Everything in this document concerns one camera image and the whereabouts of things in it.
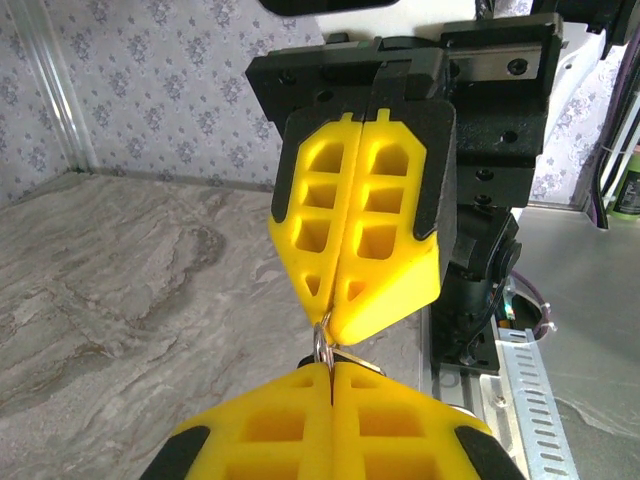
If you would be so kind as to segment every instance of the purple floral pattern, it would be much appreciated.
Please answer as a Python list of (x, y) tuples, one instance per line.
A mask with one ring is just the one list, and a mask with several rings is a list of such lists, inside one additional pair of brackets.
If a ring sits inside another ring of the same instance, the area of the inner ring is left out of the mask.
[(283, 21), (256, 0), (52, 0), (48, 11), (98, 171), (273, 183), (280, 137), (243, 73), (254, 55), (322, 43), (313, 19)]
[(5, 3), (0, 2), (0, 207), (64, 173), (51, 117)]
[[(531, 2), (497, 0), (496, 14), (526, 15)], [(96, 170), (272, 187), (280, 137), (243, 71), (256, 55), (321, 43), (313, 19), (278, 18), (255, 0), (140, 0), (126, 8), (106, 0), (47, 0), (45, 5), (91, 133)], [(66, 161), (10, 16), (3, 7), (0, 15), (2, 203), (63, 172)], [(571, 202), (622, 52), (614, 48), (567, 105), (538, 159), (532, 200)], [(8, 175), (6, 165), (11, 165)]]

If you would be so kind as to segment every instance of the yellow plastic part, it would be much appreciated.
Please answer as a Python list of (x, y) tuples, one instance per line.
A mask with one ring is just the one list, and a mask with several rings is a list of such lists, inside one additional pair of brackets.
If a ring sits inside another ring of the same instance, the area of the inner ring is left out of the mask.
[(312, 324), (332, 311), (342, 345), (370, 337), (440, 294), (437, 232), (413, 236), (428, 152), (380, 109), (345, 114), (299, 148), (287, 216), (269, 221), (276, 250)]
[(186, 480), (331, 478), (331, 385), (308, 365), (186, 421), (211, 433)]
[(269, 219), (273, 243), (312, 324), (333, 303), (362, 133), (352, 116), (327, 123), (300, 145), (286, 219)]
[(427, 150), (389, 110), (364, 124), (329, 333), (358, 343), (440, 294), (436, 232), (413, 236)]
[(186, 480), (478, 480), (469, 415), (359, 365), (300, 368), (183, 423), (211, 433)]
[(480, 420), (352, 363), (336, 364), (333, 478), (478, 480), (455, 429)]

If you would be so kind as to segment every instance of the square hole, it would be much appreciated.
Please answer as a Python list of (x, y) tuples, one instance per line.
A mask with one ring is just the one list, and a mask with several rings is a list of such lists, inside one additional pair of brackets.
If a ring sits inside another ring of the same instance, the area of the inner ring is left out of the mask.
[(307, 252), (324, 251), (329, 239), (329, 220), (300, 220), (296, 247)]
[(333, 208), (337, 185), (309, 185), (303, 204), (307, 207)]
[(374, 175), (395, 175), (406, 177), (409, 169), (409, 156), (401, 145), (391, 144), (382, 147), (376, 153), (371, 173)]
[(291, 386), (293, 388), (311, 388), (313, 387), (313, 378), (311, 377), (302, 377), (296, 379)]
[(366, 453), (364, 456), (367, 480), (442, 479), (435, 460), (424, 452), (420, 456), (391, 453)]
[(406, 407), (362, 407), (358, 419), (362, 437), (423, 436), (418, 416)]
[(278, 480), (297, 480), (298, 463), (294, 462), (251, 462), (229, 465), (224, 480), (256, 480), (277, 478)]
[(364, 227), (358, 245), (358, 256), (374, 260), (386, 260), (393, 253), (395, 243), (395, 225)]
[(400, 213), (402, 206), (402, 188), (379, 188), (369, 191), (367, 212)]
[(305, 415), (302, 411), (264, 409), (249, 418), (244, 442), (300, 442), (304, 434)]
[(324, 145), (311, 162), (312, 172), (340, 173), (344, 145), (329, 143)]
[(353, 377), (351, 388), (378, 388), (378, 384), (367, 377)]

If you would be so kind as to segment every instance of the metal key ring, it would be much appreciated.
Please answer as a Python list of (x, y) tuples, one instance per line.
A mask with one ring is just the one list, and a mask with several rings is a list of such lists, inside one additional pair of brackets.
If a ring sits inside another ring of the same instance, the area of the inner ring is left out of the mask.
[(331, 312), (327, 312), (321, 322), (313, 326), (313, 360), (326, 363), (329, 370), (333, 370), (333, 350), (327, 341), (325, 328), (329, 324)]

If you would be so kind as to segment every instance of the purple cable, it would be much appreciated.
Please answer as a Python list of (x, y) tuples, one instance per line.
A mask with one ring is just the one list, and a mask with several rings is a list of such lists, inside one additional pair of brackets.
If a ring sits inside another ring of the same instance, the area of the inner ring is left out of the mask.
[(540, 313), (542, 314), (542, 318), (536, 324), (536, 326), (533, 327), (533, 338), (535, 338), (536, 340), (539, 340), (543, 335), (547, 333), (545, 330), (544, 333), (539, 335), (542, 329), (546, 328), (551, 323), (551, 317), (550, 317), (551, 305), (549, 305), (549, 303), (545, 301), (540, 291), (524, 275), (522, 275), (521, 273), (515, 270), (512, 270), (511, 276), (515, 278), (518, 282), (522, 283), (525, 287), (527, 287), (527, 289), (531, 292), (531, 294), (534, 296), (534, 298), (539, 304), (538, 306), (540, 307)]

